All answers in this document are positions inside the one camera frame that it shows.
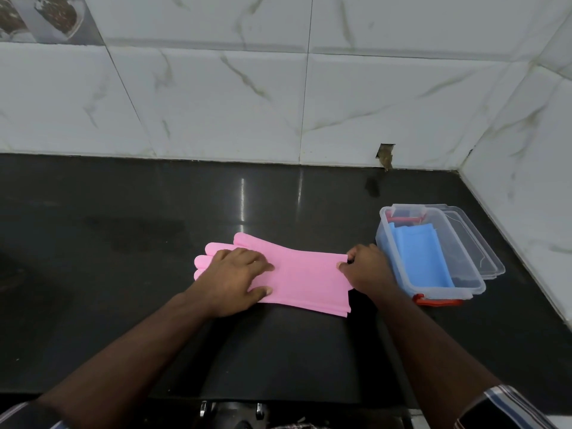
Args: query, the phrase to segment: transparent plastic box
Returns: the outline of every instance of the transparent plastic box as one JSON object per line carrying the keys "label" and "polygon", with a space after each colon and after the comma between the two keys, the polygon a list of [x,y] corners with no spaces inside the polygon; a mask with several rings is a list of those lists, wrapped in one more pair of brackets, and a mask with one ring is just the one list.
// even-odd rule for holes
{"label": "transparent plastic box", "polygon": [[[422,300],[468,300],[486,290],[485,280],[504,273],[504,266],[465,213],[447,205],[399,205],[382,208],[377,246],[388,255],[395,278],[410,296]],[[409,281],[390,229],[433,224],[454,288],[415,287]]]}

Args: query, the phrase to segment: left hand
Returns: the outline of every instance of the left hand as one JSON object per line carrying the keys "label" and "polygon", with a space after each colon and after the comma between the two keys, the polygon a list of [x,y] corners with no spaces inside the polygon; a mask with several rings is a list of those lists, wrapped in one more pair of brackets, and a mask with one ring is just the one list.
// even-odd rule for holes
{"label": "left hand", "polygon": [[272,293],[272,288],[266,286],[248,292],[252,281],[266,271],[274,271],[274,266],[259,252],[246,248],[220,250],[185,294],[191,301],[204,304],[208,317],[234,315]]}

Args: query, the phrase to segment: pink rubber glove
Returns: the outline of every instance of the pink rubber glove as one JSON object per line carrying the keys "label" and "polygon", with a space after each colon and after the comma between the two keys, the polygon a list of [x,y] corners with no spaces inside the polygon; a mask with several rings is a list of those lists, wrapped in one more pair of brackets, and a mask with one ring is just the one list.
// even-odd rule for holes
{"label": "pink rubber glove", "polygon": [[348,290],[352,287],[336,268],[338,262],[347,262],[346,254],[303,252],[272,244],[245,233],[234,236],[234,245],[210,243],[206,256],[198,256],[195,279],[210,265],[219,250],[243,247],[264,254],[275,270],[256,277],[251,288],[270,286],[271,295],[261,303],[286,304],[346,317],[351,310]]}

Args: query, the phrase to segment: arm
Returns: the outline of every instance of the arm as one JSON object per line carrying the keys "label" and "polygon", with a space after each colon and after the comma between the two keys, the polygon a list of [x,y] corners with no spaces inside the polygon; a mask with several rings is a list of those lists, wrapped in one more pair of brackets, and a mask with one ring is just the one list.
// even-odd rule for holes
{"label": "arm", "polygon": [[110,428],[130,411],[189,338],[210,318],[246,310],[272,291],[247,291],[270,265],[260,253],[217,252],[209,268],[185,292],[79,367],[38,402],[57,411],[73,428]]}
{"label": "arm", "polygon": [[377,246],[357,245],[348,258],[354,263],[338,268],[379,309],[427,422],[453,428],[472,401],[501,382],[399,289]]}

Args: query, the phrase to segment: blue cloth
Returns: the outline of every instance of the blue cloth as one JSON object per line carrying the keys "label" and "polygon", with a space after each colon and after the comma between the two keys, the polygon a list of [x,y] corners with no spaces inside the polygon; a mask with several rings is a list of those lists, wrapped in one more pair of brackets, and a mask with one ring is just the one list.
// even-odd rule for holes
{"label": "blue cloth", "polygon": [[397,251],[413,286],[454,288],[433,224],[395,227],[390,223]]}

